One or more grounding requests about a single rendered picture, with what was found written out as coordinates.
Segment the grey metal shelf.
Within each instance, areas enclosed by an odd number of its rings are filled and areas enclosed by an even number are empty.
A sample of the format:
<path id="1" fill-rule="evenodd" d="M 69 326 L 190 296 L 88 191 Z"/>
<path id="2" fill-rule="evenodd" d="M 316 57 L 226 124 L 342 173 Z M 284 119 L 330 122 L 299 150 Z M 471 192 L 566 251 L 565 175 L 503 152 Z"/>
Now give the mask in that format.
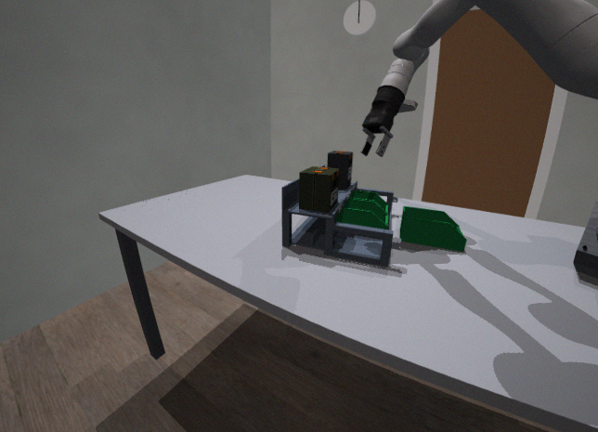
<path id="1" fill-rule="evenodd" d="M 393 191 L 362 189 L 357 186 L 356 181 L 351 183 L 347 190 L 338 189 L 338 202 L 329 213 L 299 208 L 299 178 L 283 186 L 282 246 L 290 247 L 291 244 L 296 244 L 323 250 L 324 255 L 388 267 L 391 249 L 399 250 L 401 243 L 401 238 L 398 242 L 392 242 L 391 230 L 392 203 L 397 203 L 398 196 L 394 196 Z M 379 196 L 387 196 L 390 230 L 335 222 L 352 190 L 376 192 Z M 308 216 L 293 234 L 292 214 Z"/>

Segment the black tool case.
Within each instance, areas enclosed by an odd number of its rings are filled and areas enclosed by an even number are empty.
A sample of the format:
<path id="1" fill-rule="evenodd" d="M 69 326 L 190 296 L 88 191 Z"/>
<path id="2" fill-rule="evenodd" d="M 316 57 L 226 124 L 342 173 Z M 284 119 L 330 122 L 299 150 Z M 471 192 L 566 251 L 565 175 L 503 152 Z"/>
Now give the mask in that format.
<path id="1" fill-rule="evenodd" d="M 331 151 L 335 152 L 335 151 Z M 348 154 L 344 152 L 328 153 L 328 164 L 329 168 L 340 168 L 339 175 L 339 189 L 347 190 L 351 185 L 351 169 L 353 162 L 353 152 Z M 348 167 L 349 166 L 349 167 Z M 350 183 L 349 183 L 350 182 Z"/>

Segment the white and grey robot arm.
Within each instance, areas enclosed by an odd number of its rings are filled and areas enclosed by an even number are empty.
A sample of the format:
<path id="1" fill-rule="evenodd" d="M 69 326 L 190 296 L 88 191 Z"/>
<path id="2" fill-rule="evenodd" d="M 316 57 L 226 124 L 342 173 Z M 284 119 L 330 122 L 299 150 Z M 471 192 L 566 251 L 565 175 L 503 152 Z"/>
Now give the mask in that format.
<path id="1" fill-rule="evenodd" d="M 388 73 L 410 82 L 429 47 L 474 6 L 498 22 L 556 85 L 598 99 L 598 8 L 584 0 L 438 0 L 396 39 L 399 59 Z"/>

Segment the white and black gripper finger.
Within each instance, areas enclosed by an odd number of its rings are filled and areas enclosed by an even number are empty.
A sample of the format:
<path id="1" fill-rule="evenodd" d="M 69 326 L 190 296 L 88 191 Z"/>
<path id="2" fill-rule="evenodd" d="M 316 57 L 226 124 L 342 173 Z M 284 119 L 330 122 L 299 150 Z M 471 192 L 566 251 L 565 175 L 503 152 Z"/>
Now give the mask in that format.
<path id="1" fill-rule="evenodd" d="M 383 136 L 383 140 L 381 141 L 376 153 L 379 156 L 383 157 L 384 152 L 388 146 L 388 143 L 389 143 L 390 139 L 393 138 L 393 135 L 384 126 L 380 126 L 380 130 L 384 132 L 384 136 Z"/>
<path id="2" fill-rule="evenodd" d="M 364 154 L 365 156 L 367 156 L 368 153 L 369 153 L 369 151 L 370 151 L 370 149 L 371 149 L 371 144 L 372 144 L 373 140 L 375 139 L 375 136 L 366 127 L 363 127 L 362 130 L 368 135 L 368 137 L 367 137 L 367 139 L 365 141 L 365 144 L 364 144 L 364 146 L 363 146 L 363 148 L 361 150 L 361 153 Z"/>

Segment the green bin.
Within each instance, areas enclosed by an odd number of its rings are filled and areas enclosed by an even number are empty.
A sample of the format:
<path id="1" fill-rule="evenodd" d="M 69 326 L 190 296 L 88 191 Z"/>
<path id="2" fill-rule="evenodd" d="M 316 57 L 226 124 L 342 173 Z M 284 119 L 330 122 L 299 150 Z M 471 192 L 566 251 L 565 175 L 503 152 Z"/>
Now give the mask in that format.
<path id="1" fill-rule="evenodd" d="M 388 229 L 388 217 L 376 202 L 348 199 L 336 217 L 336 222 Z"/>
<path id="2" fill-rule="evenodd" d="M 376 192 L 354 190 L 348 199 L 376 202 L 388 214 L 388 203 Z"/>
<path id="3" fill-rule="evenodd" d="M 462 251 L 465 243 L 462 235 L 459 225 L 444 211 L 403 206 L 402 242 Z"/>

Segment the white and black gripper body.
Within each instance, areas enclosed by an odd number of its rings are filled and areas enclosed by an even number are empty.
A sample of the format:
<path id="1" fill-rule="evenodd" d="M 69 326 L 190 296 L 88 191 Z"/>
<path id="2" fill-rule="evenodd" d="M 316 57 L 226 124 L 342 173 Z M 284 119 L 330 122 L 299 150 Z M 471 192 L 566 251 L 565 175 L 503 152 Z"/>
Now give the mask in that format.
<path id="1" fill-rule="evenodd" d="M 372 134 L 381 134 L 383 131 L 380 130 L 380 126 L 384 126 L 390 132 L 398 112 L 415 111 L 417 102 L 405 98 L 409 84 L 405 75 L 398 72 L 388 73 L 377 90 L 370 113 L 362 126 L 368 128 Z"/>

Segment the dark green case with orange latches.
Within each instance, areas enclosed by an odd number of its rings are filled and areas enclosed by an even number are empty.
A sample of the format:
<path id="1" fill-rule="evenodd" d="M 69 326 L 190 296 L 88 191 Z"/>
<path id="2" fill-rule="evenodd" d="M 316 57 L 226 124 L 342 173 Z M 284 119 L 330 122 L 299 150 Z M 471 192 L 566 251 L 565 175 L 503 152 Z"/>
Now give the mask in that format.
<path id="1" fill-rule="evenodd" d="M 329 213 L 338 202 L 339 171 L 311 166 L 300 172 L 299 208 Z"/>

